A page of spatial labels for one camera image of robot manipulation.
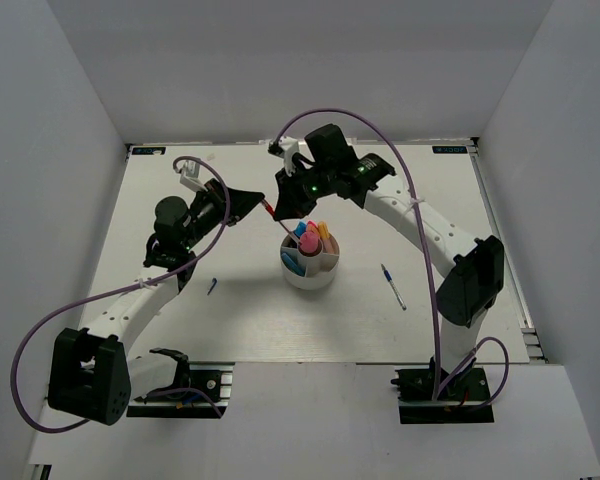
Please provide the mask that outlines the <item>red gel pen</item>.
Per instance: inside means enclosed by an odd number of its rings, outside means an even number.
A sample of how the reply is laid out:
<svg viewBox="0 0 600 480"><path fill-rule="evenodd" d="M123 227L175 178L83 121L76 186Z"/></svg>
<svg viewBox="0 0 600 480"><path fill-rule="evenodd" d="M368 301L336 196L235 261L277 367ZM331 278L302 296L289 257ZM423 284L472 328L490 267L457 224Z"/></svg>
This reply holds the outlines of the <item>red gel pen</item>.
<svg viewBox="0 0 600 480"><path fill-rule="evenodd" d="M276 219L275 219L275 215L271 215L271 214L270 214L270 216L272 217L272 219L273 219L273 220L274 220L276 223L278 223L278 224L279 224L279 225L280 225L280 226L283 228L283 230L286 232L286 234L287 234L287 235L288 235L288 236L289 236L289 237L290 237L290 238L291 238L291 239L292 239L294 242L296 242L296 243L298 243L298 242L299 242L299 239L297 239L297 237L294 235L294 231L292 231L290 228L288 228L288 227L287 227L287 226L286 226L286 225L285 225L285 224L284 224L284 223L283 223L281 220L276 220Z"/></svg>

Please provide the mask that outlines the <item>black highlighter blue cap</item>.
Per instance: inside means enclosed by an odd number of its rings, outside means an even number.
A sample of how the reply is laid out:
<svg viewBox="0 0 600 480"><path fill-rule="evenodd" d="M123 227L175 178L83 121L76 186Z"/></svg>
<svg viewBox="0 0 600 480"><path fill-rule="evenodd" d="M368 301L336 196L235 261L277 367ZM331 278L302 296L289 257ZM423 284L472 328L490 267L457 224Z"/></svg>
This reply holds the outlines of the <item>black highlighter blue cap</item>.
<svg viewBox="0 0 600 480"><path fill-rule="evenodd" d="M297 239L300 239L307 232L307 224L300 222L294 229L294 235Z"/></svg>

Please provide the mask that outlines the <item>grey highlighter orange cap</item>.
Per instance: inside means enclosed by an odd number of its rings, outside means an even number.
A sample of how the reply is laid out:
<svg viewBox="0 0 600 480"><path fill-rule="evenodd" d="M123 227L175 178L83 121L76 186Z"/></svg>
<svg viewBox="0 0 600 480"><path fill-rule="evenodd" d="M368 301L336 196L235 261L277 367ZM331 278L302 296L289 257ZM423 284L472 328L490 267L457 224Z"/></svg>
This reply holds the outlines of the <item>grey highlighter orange cap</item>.
<svg viewBox="0 0 600 480"><path fill-rule="evenodd" d="M320 236L318 228L315 225L313 225L313 224L307 225L307 230L309 232L315 233L317 236Z"/></svg>

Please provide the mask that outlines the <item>pink capped highlighter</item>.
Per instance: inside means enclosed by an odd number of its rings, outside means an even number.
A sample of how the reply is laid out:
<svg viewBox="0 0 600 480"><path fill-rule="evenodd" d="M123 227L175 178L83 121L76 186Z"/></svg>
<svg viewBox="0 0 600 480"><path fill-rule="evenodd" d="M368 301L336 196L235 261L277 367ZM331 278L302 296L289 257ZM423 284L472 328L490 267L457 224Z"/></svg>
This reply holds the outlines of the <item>pink capped highlighter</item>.
<svg viewBox="0 0 600 480"><path fill-rule="evenodd" d="M321 252L322 243L320 236L313 231L305 231L299 238L298 250L307 257L315 256Z"/></svg>

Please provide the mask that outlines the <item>yellow capped orange highlighter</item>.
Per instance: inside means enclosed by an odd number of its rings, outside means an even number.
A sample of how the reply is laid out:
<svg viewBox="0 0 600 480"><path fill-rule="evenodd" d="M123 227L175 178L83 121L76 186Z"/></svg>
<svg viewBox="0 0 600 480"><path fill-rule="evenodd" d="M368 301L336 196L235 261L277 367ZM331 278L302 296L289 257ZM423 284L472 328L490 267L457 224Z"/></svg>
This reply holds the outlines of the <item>yellow capped orange highlighter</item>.
<svg viewBox="0 0 600 480"><path fill-rule="evenodd" d="M318 223L318 231L322 240L329 240L331 238L328 226L325 222L321 221Z"/></svg>

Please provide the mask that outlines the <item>blue transparent highlighter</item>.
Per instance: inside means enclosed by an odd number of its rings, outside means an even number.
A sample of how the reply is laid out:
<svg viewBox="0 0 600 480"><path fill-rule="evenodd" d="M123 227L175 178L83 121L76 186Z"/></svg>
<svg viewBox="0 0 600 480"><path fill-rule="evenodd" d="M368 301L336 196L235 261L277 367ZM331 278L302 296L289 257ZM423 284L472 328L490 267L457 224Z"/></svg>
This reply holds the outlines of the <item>blue transparent highlighter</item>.
<svg viewBox="0 0 600 480"><path fill-rule="evenodd" d="M305 276L305 270L288 253L282 252L281 260L289 271L300 277Z"/></svg>

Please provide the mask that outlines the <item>blue gel pen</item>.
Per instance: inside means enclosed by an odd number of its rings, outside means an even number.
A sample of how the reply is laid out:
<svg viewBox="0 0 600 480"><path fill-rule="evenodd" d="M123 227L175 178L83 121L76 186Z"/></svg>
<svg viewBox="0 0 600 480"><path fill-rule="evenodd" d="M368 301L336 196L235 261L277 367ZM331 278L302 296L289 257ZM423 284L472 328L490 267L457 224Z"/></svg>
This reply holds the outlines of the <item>blue gel pen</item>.
<svg viewBox="0 0 600 480"><path fill-rule="evenodd" d="M402 309L402 311L406 311L407 305L406 305L402 295L400 294L399 290L397 289L396 284L393 280L393 277L391 276L391 273L389 272L389 270L386 268L386 266L383 263L381 263L380 266L381 266L382 273L383 273L386 281L388 282L400 308Z"/></svg>

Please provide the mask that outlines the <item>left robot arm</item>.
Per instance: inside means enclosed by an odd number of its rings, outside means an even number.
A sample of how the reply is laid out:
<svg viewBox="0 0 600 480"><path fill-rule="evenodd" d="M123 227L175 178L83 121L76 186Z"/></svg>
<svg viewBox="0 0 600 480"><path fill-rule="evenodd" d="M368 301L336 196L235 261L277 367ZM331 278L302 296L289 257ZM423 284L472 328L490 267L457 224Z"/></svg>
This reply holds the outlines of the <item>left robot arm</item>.
<svg viewBox="0 0 600 480"><path fill-rule="evenodd" d="M64 329L54 342L48 404L112 425L136 399L206 398L191 382L188 358L166 348L130 357L142 331L185 288L195 270L194 247L216 227L232 226L262 203L261 192L224 188L212 179L191 203L178 196L155 207L139 279L102 314L80 329Z"/></svg>

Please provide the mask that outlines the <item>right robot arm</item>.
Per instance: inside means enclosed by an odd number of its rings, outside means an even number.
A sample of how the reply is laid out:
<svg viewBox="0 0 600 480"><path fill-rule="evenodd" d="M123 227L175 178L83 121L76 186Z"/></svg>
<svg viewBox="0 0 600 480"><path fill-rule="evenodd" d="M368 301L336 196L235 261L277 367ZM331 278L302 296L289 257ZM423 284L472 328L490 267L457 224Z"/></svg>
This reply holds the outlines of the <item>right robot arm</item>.
<svg viewBox="0 0 600 480"><path fill-rule="evenodd" d="M336 195L378 217L418 248L429 276L439 274L434 295L433 390L452 399L468 385L465 372L477 352L487 311L504 286L504 246L495 236L477 238L417 196L406 175L375 153L358 156L341 129L327 124L298 141L281 137L269 144L283 161L276 174L278 220L307 216L319 199Z"/></svg>

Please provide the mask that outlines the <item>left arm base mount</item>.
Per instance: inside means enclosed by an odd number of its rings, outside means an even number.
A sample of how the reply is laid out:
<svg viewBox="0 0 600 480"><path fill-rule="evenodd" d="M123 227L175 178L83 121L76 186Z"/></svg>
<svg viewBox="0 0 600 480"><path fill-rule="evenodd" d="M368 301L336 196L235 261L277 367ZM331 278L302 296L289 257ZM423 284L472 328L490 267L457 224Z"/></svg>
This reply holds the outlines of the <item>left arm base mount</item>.
<svg viewBox="0 0 600 480"><path fill-rule="evenodd" d="M132 400L128 418L220 419L229 406L233 364L190 364L182 380Z"/></svg>

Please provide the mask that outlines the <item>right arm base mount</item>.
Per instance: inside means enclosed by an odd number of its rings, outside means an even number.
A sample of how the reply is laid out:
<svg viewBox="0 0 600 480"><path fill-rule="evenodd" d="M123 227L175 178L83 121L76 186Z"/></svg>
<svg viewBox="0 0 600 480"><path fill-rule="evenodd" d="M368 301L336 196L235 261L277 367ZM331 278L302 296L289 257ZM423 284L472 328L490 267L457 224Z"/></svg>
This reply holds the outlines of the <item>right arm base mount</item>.
<svg viewBox="0 0 600 480"><path fill-rule="evenodd" d="M491 393L483 368L473 368L433 395L433 370L399 369L391 380L398 396L403 425L490 424L495 421L492 407L481 406Z"/></svg>

